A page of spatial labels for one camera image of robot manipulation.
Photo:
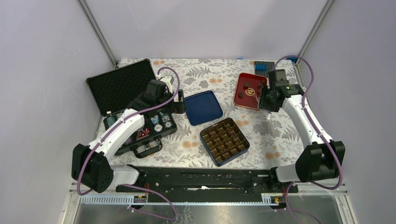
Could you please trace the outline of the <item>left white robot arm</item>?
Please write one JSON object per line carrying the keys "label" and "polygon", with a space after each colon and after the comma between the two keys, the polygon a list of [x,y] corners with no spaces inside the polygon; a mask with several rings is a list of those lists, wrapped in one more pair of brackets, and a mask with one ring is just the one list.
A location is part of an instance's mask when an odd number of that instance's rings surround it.
{"label": "left white robot arm", "polygon": [[144,188],[145,180],[132,165],[110,165],[109,161],[122,148],[136,151],[157,142],[144,157],[159,151],[161,138],[177,130],[172,114],[184,113],[183,91],[172,89],[174,77],[163,76],[149,81],[146,90],[134,99],[106,131],[88,145],[73,149],[71,176],[77,181],[81,196],[95,191],[102,193],[110,186],[127,184],[134,192]]}

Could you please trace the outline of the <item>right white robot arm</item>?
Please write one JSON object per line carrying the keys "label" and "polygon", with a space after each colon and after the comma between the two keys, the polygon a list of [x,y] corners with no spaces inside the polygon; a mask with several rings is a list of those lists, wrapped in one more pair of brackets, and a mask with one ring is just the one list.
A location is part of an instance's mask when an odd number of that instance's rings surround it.
{"label": "right white robot arm", "polygon": [[304,146],[299,158],[290,165],[270,169],[269,189],[280,192],[286,183],[311,182],[324,189],[341,186],[341,164],[345,155],[342,141],[334,141],[312,114],[306,92],[290,84],[285,70],[268,73],[268,84],[262,87],[259,108],[267,112],[283,109],[292,120]]}

